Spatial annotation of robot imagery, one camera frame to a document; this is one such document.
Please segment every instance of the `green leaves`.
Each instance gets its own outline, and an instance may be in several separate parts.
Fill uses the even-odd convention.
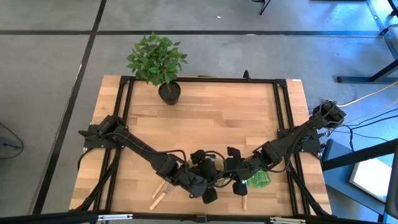
[[[149,68],[149,71],[150,71],[151,73],[153,73],[153,74],[159,73],[159,69],[158,69],[157,67]]]
[[[129,56],[127,56],[127,60],[129,61],[129,62],[132,62],[134,59],[135,59],[135,55],[134,54],[131,54],[131,55],[129,55]]]
[[[138,79],[145,80],[146,83],[170,83],[177,78],[178,70],[182,71],[182,64],[187,63],[187,54],[183,54],[176,47],[180,44],[154,33],[144,36],[140,42],[134,44],[132,54],[127,56],[127,67],[131,68],[132,73],[136,73]]]
[[[139,67],[140,67],[140,65],[137,64],[137,63],[131,63],[131,64],[129,64],[129,65],[127,66],[127,68],[139,68]]]
[[[145,57],[142,57],[142,58],[140,58],[139,59],[142,63],[144,63],[144,65],[146,65],[147,63],[148,63],[148,61],[149,61],[149,59],[148,58],[145,58]]]
[[[166,71],[168,72],[175,72],[177,70],[176,65],[170,65],[169,67],[166,68]]]
[[[135,44],[134,44],[134,46],[136,47],[136,49],[137,49],[137,50],[139,50],[139,49],[140,49],[140,47],[139,47],[139,43],[135,43]]]
[[[166,81],[166,83],[170,83],[171,81],[170,77],[168,77],[167,75],[164,76],[164,80]]]

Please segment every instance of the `white cable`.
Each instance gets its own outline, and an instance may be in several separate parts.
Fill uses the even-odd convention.
[[[364,118],[364,117],[370,116],[370,115],[372,115],[372,114],[375,114],[375,113],[377,113],[377,112],[380,112],[380,111],[382,111],[382,110],[384,110],[384,109],[386,109],[386,108],[388,108],[388,107],[394,105],[394,104],[397,103],[397,102],[398,102],[398,100],[395,100],[394,102],[390,103],[389,105],[387,105],[387,106],[385,106],[385,107],[383,107],[383,108],[381,108],[381,109],[378,109],[378,110],[375,111],[375,112],[372,112],[372,113],[369,113],[369,114],[367,114],[367,115],[364,115],[364,116],[361,116],[361,117],[352,119],[351,121],[347,121],[347,122],[345,122],[345,123],[342,124],[342,125],[346,125],[346,124],[351,123],[351,122],[353,122],[353,121],[356,121],[356,120],[362,119],[362,118]]]
[[[359,100],[363,100],[363,99],[365,99],[365,98],[368,97],[368,96],[374,95],[374,94],[376,94],[376,93],[380,93],[381,91],[383,91],[383,90],[385,90],[385,89],[388,89],[388,88],[392,87],[393,85],[395,85],[395,84],[397,84],[397,83],[398,83],[398,81],[396,81],[396,82],[394,82],[393,84],[390,84],[390,85],[388,85],[388,86],[382,88],[381,90],[378,90],[378,91],[375,91],[375,92],[373,92],[373,93],[370,93],[370,94],[368,94],[368,95],[366,95],[366,96],[363,96],[363,97],[361,97],[361,98],[359,98],[359,99],[357,99],[357,100],[351,101],[351,102],[346,103],[346,104],[343,104],[343,105],[337,105],[337,106],[338,106],[338,107],[348,106],[348,105],[350,105],[350,104],[353,104],[353,103],[355,103],[355,102],[358,102]]]

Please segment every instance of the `gray floor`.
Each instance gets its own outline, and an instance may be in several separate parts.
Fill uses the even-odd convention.
[[[372,0],[386,22],[390,9]],[[1,1],[0,29],[92,28],[100,0]],[[100,30],[377,30],[365,2],[273,0],[263,16],[260,4],[241,0],[108,1]],[[62,147],[44,212],[68,210],[76,178],[76,163],[103,75],[130,75],[126,56],[141,36],[97,36]],[[346,103],[385,85],[337,84],[338,75],[372,75],[393,61],[382,38],[173,35],[181,41],[189,64],[181,76],[303,80],[308,107],[325,99]],[[26,143],[17,158],[1,161],[0,216],[29,213],[37,184],[60,124],[79,69],[88,36],[0,35],[0,121]],[[344,110],[347,120],[382,108],[398,99],[398,86]],[[375,124],[358,133],[397,137],[397,121]],[[333,133],[348,146],[348,135]],[[354,137],[355,149],[380,143]],[[381,158],[386,164],[391,157]],[[328,189],[333,213],[339,217],[376,221],[377,215],[346,196]]]

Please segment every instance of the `black plant pot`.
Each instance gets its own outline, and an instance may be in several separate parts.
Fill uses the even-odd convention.
[[[159,96],[168,105],[176,104],[178,102],[178,99],[180,98],[180,94],[181,87],[176,82],[170,82],[168,88],[166,83],[163,83],[159,87]]]

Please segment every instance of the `wooden table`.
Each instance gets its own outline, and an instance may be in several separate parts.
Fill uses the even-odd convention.
[[[99,124],[106,115],[112,114],[119,80],[120,76],[104,76],[93,123]],[[146,85],[145,82],[134,82],[127,125],[130,132],[154,149],[183,149],[187,155],[198,149],[215,150],[227,157],[226,147],[232,146],[240,149],[243,157],[247,157],[259,145],[277,137],[278,122],[272,85],[210,82],[179,84],[182,88],[180,100],[176,105],[168,106],[158,96],[157,87]],[[308,119],[302,83],[300,80],[287,80],[287,84],[294,123],[299,125]],[[124,105],[125,98],[124,95],[121,105]],[[79,206],[97,184],[103,156],[104,149],[94,149],[82,160],[70,208]],[[319,160],[307,153],[301,153],[301,156],[308,189],[323,209],[331,212]],[[283,167],[284,163],[281,163],[275,169]],[[242,196],[233,193],[232,184],[217,189],[218,200],[208,205],[201,198],[190,199],[188,192],[174,187],[151,211],[149,207],[154,201],[151,195],[162,179],[155,175],[147,161],[125,148],[121,154],[111,211],[291,215],[286,173],[269,175],[271,184],[267,187],[248,188],[246,211],[242,209]],[[104,192],[101,208],[104,208],[107,190]],[[296,186],[298,209],[302,212],[299,192]]]

